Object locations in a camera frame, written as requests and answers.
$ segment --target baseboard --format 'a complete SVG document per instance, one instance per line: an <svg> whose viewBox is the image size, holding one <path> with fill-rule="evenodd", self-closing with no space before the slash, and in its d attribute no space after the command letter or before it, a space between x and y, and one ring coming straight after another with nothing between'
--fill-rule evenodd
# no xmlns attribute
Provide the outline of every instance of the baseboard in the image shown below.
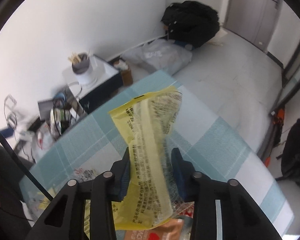
<svg viewBox="0 0 300 240"><path fill-rule="evenodd" d="M275 63L277 63L277 64L279 65L280 68L283 69L283 63L282 63L280 60L278 60L275 56L273 56L269 51L268 51L268 53L267 53L267 56L268 56L270 59L272 59Z"/></svg>

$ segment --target red heart logo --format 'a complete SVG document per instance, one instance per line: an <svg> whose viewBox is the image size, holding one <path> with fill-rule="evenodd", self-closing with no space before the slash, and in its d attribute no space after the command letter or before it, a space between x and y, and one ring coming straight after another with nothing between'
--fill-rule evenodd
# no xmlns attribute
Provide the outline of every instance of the red heart logo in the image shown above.
<svg viewBox="0 0 300 240"><path fill-rule="evenodd" d="M150 233L148 240L159 240L160 237L155 233Z"/></svg>

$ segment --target floor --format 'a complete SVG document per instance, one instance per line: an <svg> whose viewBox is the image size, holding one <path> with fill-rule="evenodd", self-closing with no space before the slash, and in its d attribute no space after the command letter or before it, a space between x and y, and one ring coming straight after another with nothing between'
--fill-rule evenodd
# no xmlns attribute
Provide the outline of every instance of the floor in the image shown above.
<svg viewBox="0 0 300 240"><path fill-rule="evenodd" d="M265 53L234 33L223 46L204 44L191 63L173 77L228 122L254 152L270 123L268 113L280 92L281 68ZM134 82L148 73L132 69Z"/></svg>
<svg viewBox="0 0 300 240"><path fill-rule="evenodd" d="M289 131L282 134L281 141L285 141ZM284 149L284 143L274 148L271 152L271 161L268 169L275 178L282 176L281 160L275 157L279 156ZM300 235L300 188L293 181L279 181L280 189L290 204L294 214L294 220L287 231L287 235Z"/></svg>

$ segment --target small container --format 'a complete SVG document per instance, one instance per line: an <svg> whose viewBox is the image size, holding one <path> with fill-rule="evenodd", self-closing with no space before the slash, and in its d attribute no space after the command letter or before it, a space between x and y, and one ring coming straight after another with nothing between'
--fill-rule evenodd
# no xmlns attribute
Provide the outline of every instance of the small container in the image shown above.
<svg viewBox="0 0 300 240"><path fill-rule="evenodd" d="M132 78L130 67L128 67L127 70L122 70L121 71L121 76L122 76L123 85L125 87L126 86L131 86L133 84L133 78Z"/></svg>
<svg viewBox="0 0 300 240"><path fill-rule="evenodd" d="M96 80L96 74L93 71L89 59L72 65L72 70L80 85L87 86Z"/></svg>
<svg viewBox="0 0 300 240"><path fill-rule="evenodd" d="M123 85L125 87L127 87L127 86L131 86L133 84L133 78L132 78L131 69L130 69L129 65L127 64L127 62L125 62L125 63L128 66L128 69L127 70L119 70L119 71L121 73ZM116 65L118 65L118 64L119 64L119 61L116 61L114 63L114 67L117 68Z"/></svg>

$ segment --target orange object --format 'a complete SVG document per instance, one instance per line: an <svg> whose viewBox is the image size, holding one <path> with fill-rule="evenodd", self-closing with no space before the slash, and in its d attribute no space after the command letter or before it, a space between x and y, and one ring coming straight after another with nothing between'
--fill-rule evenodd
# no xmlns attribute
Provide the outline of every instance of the orange object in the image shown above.
<svg viewBox="0 0 300 240"><path fill-rule="evenodd" d="M283 121L284 121L284 110L282 108L280 108L278 113L274 116L273 123L274 124L282 124Z"/></svg>
<svg viewBox="0 0 300 240"><path fill-rule="evenodd" d="M124 240L179 240L183 223L182 219L170 219L150 230L127 230Z"/></svg>
<svg viewBox="0 0 300 240"><path fill-rule="evenodd" d="M264 165L265 165L266 167L268 167L269 164L270 164L270 161L271 161L271 157L269 156L268 158L266 158L266 160L265 160L265 162L264 162Z"/></svg>

